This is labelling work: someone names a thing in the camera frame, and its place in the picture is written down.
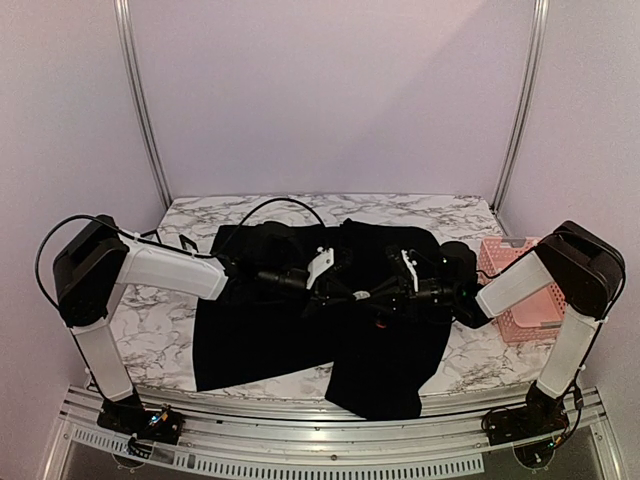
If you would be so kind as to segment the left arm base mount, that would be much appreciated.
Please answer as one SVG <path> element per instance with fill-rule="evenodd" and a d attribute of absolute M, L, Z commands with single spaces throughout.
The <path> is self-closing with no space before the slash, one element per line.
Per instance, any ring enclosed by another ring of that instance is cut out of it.
<path fill-rule="evenodd" d="M 147 409 L 137 392 L 125 399 L 104 399 L 97 425 L 116 433 L 134 436 L 168 445 L 177 445 L 184 425 L 184 416 L 169 405 Z"/>

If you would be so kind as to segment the black t-shirt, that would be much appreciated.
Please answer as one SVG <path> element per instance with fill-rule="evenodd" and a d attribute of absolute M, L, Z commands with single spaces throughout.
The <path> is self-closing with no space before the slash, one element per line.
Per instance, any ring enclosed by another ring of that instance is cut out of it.
<path fill-rule="evenodd" d="M 214 239 L 216 250 L 251 268 L 304 268 L 321 246 L 351 249 L 352 262 L 338 279 L 359 290 L 391 277 L 385 253 L 391 245 L 426 256 L 439 248 L 434 235 L 419 227 L 353 220 L 333 227 L 226 225 Z M 240 386 L 330 364 L 327 401 L 368 420 L 419 417 L 419 391 L 443 356 L 451 331 L 449 313 L 421 307 L 402 319 L 342 304 L 302 318 L 308 299 L 306 292 L 241 278 L 230 281 L 218 300 L 200 301 L 192 352 L 197 390 Z M 378 328 L 376 320 L 387 328 Z"/>

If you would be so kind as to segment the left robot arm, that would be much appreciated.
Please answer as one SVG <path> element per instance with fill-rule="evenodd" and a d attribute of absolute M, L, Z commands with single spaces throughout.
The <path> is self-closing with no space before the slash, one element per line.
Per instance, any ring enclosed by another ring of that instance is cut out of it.
<path fill-rule="evenodd" d="M 56 293 L 46 299 L 71 331 L 100 394 L 112 402 L 111 419 L 126 433 L 138 434 L 148 426 L 149 415 L 132 399 L 137 390 L 110 327 L 124 294 L 135 285 L 217 300 L 238 276 L 239 266 L 255 266 L 230 253 L 246 224 L 240 222 L 220 245 L 202 253 L 123 230 L 109 215 L 77 214 L 55 227 L 80 220 L 85 227 L 54 259 Z"/>

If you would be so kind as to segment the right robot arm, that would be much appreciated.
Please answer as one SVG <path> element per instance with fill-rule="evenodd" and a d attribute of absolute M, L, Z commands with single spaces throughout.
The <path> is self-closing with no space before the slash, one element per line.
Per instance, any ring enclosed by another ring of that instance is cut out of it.
<path fill-rule="evenodd" d="M 472 267 L 462 244 L 447 242 L 434 259 L 389 252 L 399 271 L 365 303 L 403 318 L 420 307 L 446 308 L 477 329 L 496 321 L 507 344 L 552 338 L 554 346 L 517 427 L 537 436 L 552 424 L 608 312 L 626 281 L 621 254 L 573 221 L 542 238 L 486 237 Z"/>

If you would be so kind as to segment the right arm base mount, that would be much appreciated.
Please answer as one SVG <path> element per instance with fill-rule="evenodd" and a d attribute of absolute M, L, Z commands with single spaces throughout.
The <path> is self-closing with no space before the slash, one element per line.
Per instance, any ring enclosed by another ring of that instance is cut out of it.
<path fill-rule="evenodd" d="M 576 419 L 573 423 L 565 409 L 564 399 L 573 395 Z M 489 410 L 481 420 L 481 429 L 491 445 L 520 441 L 560 430 L 560 435 L 552 438 L 547 449 L 557 449 L 571 438 L 581 420 L 584 398 L 582 390 L 573 381 L 558 398 L 542 392 L 533 382 L 526 394 L 525 403 L 518 408 L 497 407 Z"/>

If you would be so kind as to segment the yellow brooch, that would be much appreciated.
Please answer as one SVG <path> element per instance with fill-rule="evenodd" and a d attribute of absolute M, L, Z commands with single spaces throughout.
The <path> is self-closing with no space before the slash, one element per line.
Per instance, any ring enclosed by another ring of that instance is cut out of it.
<path fill-rule="evenodd" d="M 360 300 L 368 299 L 370 297 L 370 293 L 368 291 L 361 290 L 361 291 L 354 292 L 353 296 L 357 301 L 360 301 Z"/>

